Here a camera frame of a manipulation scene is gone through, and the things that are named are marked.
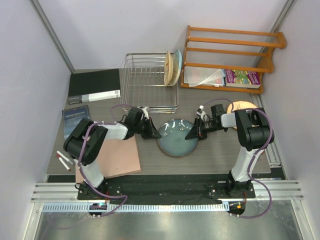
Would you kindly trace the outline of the blue and cream plate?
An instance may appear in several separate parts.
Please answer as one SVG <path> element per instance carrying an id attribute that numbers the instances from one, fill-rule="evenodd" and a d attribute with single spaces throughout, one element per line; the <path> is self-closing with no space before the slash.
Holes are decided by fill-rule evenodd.
<path id="1" fill-rule="evenodd" d="M 179 49 L 177 49 L 173 53 L 172 60 L 173 60 L 173 71 L 172 71 L 172 79 L 170 81 L 171 87 L 177 84 L 180 77 L 181 69 L 182 69 L 182 53 L 180 52 Z"/>

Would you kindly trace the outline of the dark blue glazed plate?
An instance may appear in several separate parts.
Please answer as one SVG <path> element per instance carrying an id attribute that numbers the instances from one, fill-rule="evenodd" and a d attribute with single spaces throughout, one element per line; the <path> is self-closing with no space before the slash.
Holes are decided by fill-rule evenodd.
<path id="1" fill-rule="evenodd" d="M 182 118 L 165 122 L 158 130 L 161 135 L 161 138 L 157 139 L 160 150 L 171 157 L 189 155 L 198 144 L 197 138 L 185 140 L 192 127 L 191 122 Z"/>

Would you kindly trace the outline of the small cream bird plate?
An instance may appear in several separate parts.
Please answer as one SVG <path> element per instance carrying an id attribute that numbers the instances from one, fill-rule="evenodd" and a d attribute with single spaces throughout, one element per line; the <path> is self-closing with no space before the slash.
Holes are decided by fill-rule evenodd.
<path id="1" fill-rule="evenodd" d="M 237 129 L 236 125 L 236 117 L 233 113 L 236 110 L 242 109 L 256 109 L 257 106 L 248 101 L 235 101 L 231 103 L 226 110 L 227 116 L 223 118 L 223 124 L 227 128 L 233 127 L 235 130 Z"/>

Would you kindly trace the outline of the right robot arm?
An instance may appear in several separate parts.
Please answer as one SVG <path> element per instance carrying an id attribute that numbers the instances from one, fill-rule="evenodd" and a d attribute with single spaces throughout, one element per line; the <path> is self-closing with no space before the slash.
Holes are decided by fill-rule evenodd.
<path id="1" fill-rule="evenodd" d="M 221 104 L 213 105 L 212 117 L 200 106 L 197 118 L 186 135 L 186 140 L 204 140 L 208 133 L 227 132 L 236 128 L 240 152 L 234 167 L 229 171 L 225 183 L 209 183 L 212 199 L 254 198 L 252 170 L 262 152 L 274 141 L 274 131 L 265 110 L 261 108 L 238 109 L 227 113 Z"/>

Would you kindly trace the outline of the large cream bird plate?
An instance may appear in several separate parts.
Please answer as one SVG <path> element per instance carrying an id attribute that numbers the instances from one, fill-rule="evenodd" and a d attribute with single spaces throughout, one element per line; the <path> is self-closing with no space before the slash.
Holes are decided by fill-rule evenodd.
<path id="1" fill-rule="evenodd" d="M 174 60 L 172 54 L 167 51 L 164 60 L 164 86 L 173 87 L 173 70 L 174 70 Z"/>

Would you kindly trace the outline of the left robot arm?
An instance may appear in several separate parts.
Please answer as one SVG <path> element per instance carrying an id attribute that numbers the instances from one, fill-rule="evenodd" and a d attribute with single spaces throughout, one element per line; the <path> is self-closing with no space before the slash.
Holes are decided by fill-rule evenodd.
<path id="1" fill-rule="evenodd" d="M 147 106 L 131 107 L 124 120 L 111 124 L 94 122 L 83 118 L 64 141 L 63 150 L 77 160 L 77 166 L 84 181 L 89 185 L 89 194 L 100 200 L 107 192 L 97 162 L 98 154 L 105 140 L 128 140 L 138 134 L 143 139 L 160 139 L 148 113 Z"/>

